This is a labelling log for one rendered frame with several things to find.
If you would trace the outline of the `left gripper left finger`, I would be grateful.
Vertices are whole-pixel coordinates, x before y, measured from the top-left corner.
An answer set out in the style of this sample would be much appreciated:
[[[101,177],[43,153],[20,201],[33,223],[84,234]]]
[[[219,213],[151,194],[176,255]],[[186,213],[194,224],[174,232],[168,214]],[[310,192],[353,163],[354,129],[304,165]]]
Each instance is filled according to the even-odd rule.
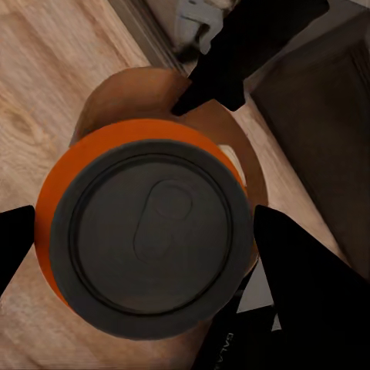
[[[34,244],[32,205],[0,214],[0,296]]]

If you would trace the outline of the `can of soda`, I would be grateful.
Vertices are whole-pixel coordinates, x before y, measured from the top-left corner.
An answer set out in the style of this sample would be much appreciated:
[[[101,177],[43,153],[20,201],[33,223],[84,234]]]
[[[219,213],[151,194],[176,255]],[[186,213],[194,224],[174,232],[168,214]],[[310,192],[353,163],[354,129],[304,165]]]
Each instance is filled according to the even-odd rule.
[[[39,194],[43,276],[93,327],[133,341],[183,335],[239,289],[254,218],[229,157],[195,129],[131,119],[90,133]]]

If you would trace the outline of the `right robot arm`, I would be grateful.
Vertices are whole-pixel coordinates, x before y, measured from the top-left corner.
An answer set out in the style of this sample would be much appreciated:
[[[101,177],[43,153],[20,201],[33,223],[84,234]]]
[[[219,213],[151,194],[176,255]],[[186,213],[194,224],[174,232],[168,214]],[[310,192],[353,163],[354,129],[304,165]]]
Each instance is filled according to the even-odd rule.
[[[370,8],[370,0],[349,1]],[[181,116],[209,99],[237,111],[245,79],[329,9],[328,0],[240,0],[224,18],[204,0],[177,0],[173,37],[191,44],[199,30],[200,57],[170,113]]]

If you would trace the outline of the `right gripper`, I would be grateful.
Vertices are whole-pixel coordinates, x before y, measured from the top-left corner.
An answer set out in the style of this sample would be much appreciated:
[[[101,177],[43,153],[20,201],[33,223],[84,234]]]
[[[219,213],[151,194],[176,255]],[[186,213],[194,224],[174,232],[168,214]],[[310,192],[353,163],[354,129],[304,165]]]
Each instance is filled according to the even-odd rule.
[[[292,39],[291,39],[292,40]],[[265,17],[256,0],[240,0],[224,18],[224,29],[188,77],[193,82],[170,113],[181,116],[209,99],[229,111],[245,104],[244,81],[281,51],[290,39]]]

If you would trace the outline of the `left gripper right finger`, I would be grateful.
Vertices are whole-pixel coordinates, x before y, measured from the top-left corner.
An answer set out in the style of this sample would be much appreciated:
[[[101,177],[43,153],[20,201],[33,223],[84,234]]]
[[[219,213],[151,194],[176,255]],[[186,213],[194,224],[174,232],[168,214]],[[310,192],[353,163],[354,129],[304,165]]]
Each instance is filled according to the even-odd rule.
[[[293,369],[370,370],[370,283],[273,208],[254,239]]]

